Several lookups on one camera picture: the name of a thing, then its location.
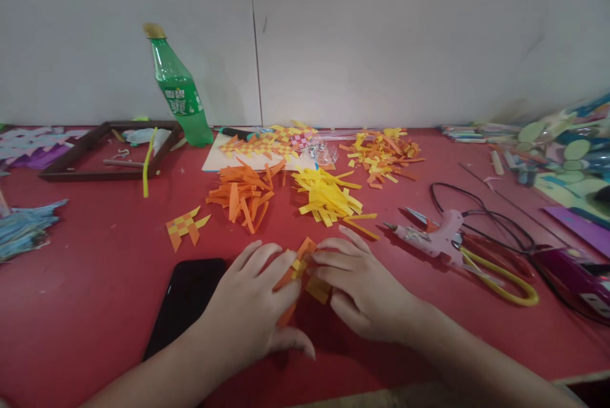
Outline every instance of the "bottle label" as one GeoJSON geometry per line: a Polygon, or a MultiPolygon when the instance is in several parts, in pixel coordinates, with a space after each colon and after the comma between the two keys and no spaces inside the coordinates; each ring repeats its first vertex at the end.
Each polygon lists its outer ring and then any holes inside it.
{"type": "Polygon", "coordinates": [[[170,109],[176,116],[192,116],[203,111],[195,84],[183,87],[161,87],[170,109]]]}

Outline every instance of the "bottle cap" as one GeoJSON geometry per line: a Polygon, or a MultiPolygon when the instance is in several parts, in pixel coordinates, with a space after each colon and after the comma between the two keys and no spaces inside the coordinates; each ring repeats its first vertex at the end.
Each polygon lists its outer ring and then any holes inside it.
{"type": "Polygon", "coordinates": [[[163,28],[159,24],[144,24],[142,26],[146,37],[149,39],[164,39],[167,38],[163,28]]]}

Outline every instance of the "hand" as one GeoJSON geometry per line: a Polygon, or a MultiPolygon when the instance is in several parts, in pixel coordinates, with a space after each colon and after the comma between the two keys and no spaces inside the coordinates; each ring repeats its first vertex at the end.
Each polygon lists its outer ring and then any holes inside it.
{"type": "Polygon", "coordinates": [[[300,280],[273,292],[295,261],[294,251],[278,256],[261,272],[269,257],[278,252],[281,248],[274,243],[261,246],[261,241],[255,241],[246,247],[220,280],[201,318],[185,333],[203,343],[203,358],[214,358],[224,378],[268,353],[289,348],[300,349],[315,360],[313,344],[305,333],[275,327],[301,292],[300,280]]]}
{"type": "Polygon", "coordinates": [[[409,345],[426,303],[413,296],[375,258],[355,232],[339,226],[349,241],[328,238],[311,254],[319,265],[309,274],[333,286],[331,308],[358,335],[409,345]]]}

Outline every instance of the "green plastic bottle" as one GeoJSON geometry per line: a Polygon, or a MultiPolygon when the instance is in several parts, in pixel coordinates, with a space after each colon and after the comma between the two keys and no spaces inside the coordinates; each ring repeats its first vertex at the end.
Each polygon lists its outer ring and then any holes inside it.
{"type": "Polygon", "coordinates": [[[146,37],[151,40],[154,76],[176,117],[186,140],[192,146],[203,147],[214,141],[203,112],[193,75],[182,64],[167,43],[167,36],[157,24],[144,24],[146,37]]]}

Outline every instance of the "white wall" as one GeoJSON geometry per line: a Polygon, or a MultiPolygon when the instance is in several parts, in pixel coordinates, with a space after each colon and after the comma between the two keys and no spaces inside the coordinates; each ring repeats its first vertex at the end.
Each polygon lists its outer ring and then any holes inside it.
{"type": "Polygon", "coordinates": [[[263,121],[430,126],[610,88],[610,0],[254,0],[263,121]]]}
{"type": "Polygon", "coordinates": [[[261,122],[252,0],[0,0],[0,122],[172,116],[142,23],[191,71],[211,123],[261,122]]]}

